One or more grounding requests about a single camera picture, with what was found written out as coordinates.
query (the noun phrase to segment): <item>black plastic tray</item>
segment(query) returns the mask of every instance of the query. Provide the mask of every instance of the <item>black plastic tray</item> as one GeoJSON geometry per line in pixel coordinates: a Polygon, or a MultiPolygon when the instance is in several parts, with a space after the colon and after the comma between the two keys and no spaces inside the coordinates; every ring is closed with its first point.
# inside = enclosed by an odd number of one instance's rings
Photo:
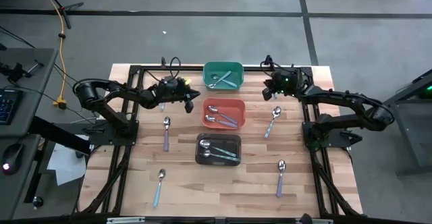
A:
{"type": "MultiPolygon", "coordinates": [[[[216,166],[237,166],[240,162],[230,161],[221,159],[219,157],[209,156],[203,157],[201,153],[204,152],[204,148],[200,146],[200,140],[214,140],[211,146],[227,150],[235,153],[237,158],[241,160],[242,156],[242,139],[238,135],[234,134],[199,134],[196,138],[196,151],[195,161],[201,165],[216,165],[216,166]]],[[[227,156],[225,153],[219,152],[218,150],[209,149],[212,153],[217,155],[227,156]]]]}

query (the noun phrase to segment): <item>white paper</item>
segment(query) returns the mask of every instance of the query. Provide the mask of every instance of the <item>white paper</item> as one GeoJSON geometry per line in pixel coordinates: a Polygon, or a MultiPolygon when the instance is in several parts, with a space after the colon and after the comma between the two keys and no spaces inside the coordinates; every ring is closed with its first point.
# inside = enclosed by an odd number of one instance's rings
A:
{"type": "MultiPolygon", "coordinates": [[[[77,135],[81,139],[88,140],[88,136],[77,135]]],[[[55,170],[57,185],[78,179],[86,173],[86,159],[77,158],[75,151],[56,144],[53,154],[48,162],[48,170],[55,170]]]]}

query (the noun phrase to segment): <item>keyboard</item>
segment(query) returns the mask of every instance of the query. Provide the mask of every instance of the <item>keyboard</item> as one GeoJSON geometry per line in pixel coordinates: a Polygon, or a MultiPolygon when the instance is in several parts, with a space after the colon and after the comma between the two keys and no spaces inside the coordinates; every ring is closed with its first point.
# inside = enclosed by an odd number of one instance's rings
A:
{"type": "Polygon", "coordinates": [[[0,89],[0,125],[11,124],[21,98],[21,90],[0,89]]]}

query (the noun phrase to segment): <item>computer mouse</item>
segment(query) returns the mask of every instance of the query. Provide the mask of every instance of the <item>computer mouse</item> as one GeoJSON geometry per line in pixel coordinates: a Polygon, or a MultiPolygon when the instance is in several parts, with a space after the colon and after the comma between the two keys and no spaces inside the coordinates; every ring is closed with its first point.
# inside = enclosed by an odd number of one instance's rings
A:
{"type": "Polygon", "coordinates": [[[12,175],[20,169],[23,149],[24,146],[18,143],[6,148],[1,158],[1,169],[4,174],[12,175]]]}

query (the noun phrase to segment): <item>yellow cable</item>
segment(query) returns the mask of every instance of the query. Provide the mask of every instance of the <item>yellow cable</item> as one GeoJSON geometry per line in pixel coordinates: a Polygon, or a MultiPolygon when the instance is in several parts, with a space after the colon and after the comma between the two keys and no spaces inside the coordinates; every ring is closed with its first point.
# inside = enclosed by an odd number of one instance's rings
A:
{"type": "MultiPolygon", "coordinates": [[[[49,0],[49,2],[51,2],[51,4],[53,5],[55,11],[57,12],[57,15],[59,16],[60,19],[60,24],[61,24],[61,35],[64,35],[64,24],[63,24],[63,19],[61,18],[60,15],[60,11],[57,9],[57,6],[55,6],[53,0],[49,0]]],[[[65,89],[65,81],[66,81],[66,66],[65,66],[65,61],[63,60],[63,38],[60,37],[60,61],[61,61],[61,65],[63,66],[63,83],[61,84],[61,91],[60,91],[60,95],[59,98],[57,99],[57,102],[59,103],[60,101],[64,101],[63,100],[63,91],[65,89]]]]}

